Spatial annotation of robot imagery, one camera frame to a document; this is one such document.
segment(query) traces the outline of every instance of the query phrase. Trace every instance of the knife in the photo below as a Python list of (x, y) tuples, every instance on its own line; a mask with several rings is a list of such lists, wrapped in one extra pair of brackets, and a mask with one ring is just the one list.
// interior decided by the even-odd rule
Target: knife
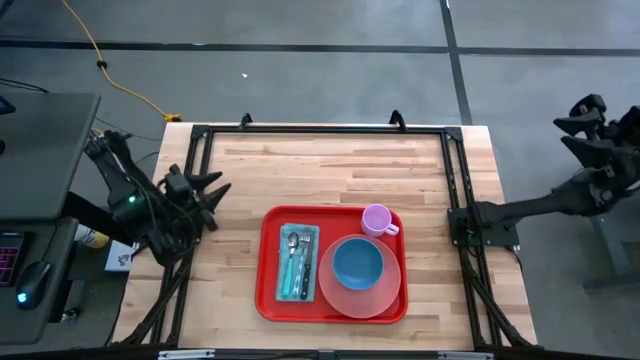
[(300, 294), (300, 299), (306, 300), (307, 294), (309, 292), (309, 277), (311, 276), (311, 260), (313, 259), (313, 236), (315, 234), (311, 234), (311, 240), (309, 240), (309, 245), (307, 246), (307, 258), (304, 261), (304, 276), (302, 277), (302, 293)]

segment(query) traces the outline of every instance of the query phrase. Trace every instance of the spoon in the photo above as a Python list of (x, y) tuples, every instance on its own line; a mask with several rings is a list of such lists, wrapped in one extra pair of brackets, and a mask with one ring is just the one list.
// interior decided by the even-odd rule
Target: spoon
[(298, 247), (298, 234), (291, 232), (287, 239), (287, 246), (289, 246), (289, 258), (287, 259), (287, 271), (284, 274), (284, 285), (282, 288), (282, 295), (288, 296), (289, 289), (291, 289), (291, 273), (293, 272), (293, 253)]

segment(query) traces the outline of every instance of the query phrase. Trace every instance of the cup handle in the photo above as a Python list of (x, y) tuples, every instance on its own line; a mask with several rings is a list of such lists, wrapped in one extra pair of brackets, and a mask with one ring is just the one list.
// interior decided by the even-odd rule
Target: cup handle
[(398, 235), (399, 231), (400, 231), (400, 228), (393, 224), (389, 224), (389, 227), (384, 230), (384, 232), (386, 232), (387, 234), (394, 235), (394, 236)]

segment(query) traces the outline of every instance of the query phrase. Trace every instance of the butcher block tabletop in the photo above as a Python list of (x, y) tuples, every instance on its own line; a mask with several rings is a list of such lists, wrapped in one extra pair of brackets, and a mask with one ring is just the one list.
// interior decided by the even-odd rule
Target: butcher block tabletop
[[(193, 125), (167, 125), (154, 182), (169, 171), (170, 165), (184, 167)], [(487, 127), (465, 126), (462, 130), (476, 200), (503, 202)], [(455, 151), (452, 158), (457, 173)], [(194, 169), (199, 169), (198, 161)], [(224, 175), (208, 190), (227, 182), (233, 186), (217, 208), (215, 219), (220, 228), (212, 233), (205, 230), (196, 248), (181, 348), (473, 348), (460, 260), (447, 230), (450, 205), (439, 136), (220, 133), (214, 137), (209, 170)], [(465, 206), (461, 192), (459, 198)], [(371, 203), (388, 206), (404, 226), (409, 293), (405, 317), (392, 325), (264, 319), (256, 310), (254, 293), (265, 214), (279, 205)], [(503, 248), (488, 248), (486, 253), (496, 302), (521, 334), (535, 343), (516, 259)], [(113, 341), (129, 335), (151, 308), (158, 297), (162, 273), (150, 251), (136, 256)], [(478, 304), (483, 334), (488, 339), (486, 311), (480, 300)], [(163, 339), (168, 334), (173, 306), (174, 302), (168, 305)]]

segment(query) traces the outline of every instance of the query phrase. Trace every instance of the concrete floor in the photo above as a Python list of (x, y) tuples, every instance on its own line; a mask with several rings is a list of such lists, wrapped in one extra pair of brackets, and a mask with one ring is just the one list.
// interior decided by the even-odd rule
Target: concrete floor
[[(438, 0), (70, 2), (103, 41), (447, 45)], [(459, 46), (640, 48), (640, 2), (633, 0), (448, 4)], [(0, 38), (84, 41), (74, 19), (50, 0), (17, 1), (0, 19)], [(261, 122), (383, 123), (397, 108), (410, 123), (461, 123), (447, 54), (103, 53), (114, 79), (166, 111), (181, 113), (186, 121), (239, 121), (242, 113), (251, 112)], [(104, 81), (92, 51), (3, 48), (0, 54), (1, 77), (55, 92), (99, 93), (102, 119), (149, 137), (163, 132), (157, 113)], [(575, 101), (600, 93), (610, 118), (640, 102), (635, 96), (639, 57), (462, 55), (460, 62), (471, 119), (490, 128), (507, 200), (545, 194), (578, 169), (551, 123)], [(159, 142), (136, 139), (131, 148), (139, 158), (158, 150)], [(151, 174), (153, 163), (142, 167)], [(106, 187), (88, 161), (82, 161), (73, 187), (95, 203), (105, 203)], [(637, 357), (640, 292), (588, 295), (582, 289), (583, 281), (610, 271), (588, 219), (540, 216), (522, 221), (518, 231), (539, 343), (550, 349)], [(101, 321), (84, 325), (94, 327), (91, 334), (75, 331), (83, 346), (104, 343), (117, 305), (112, 308), (101, 312)]]

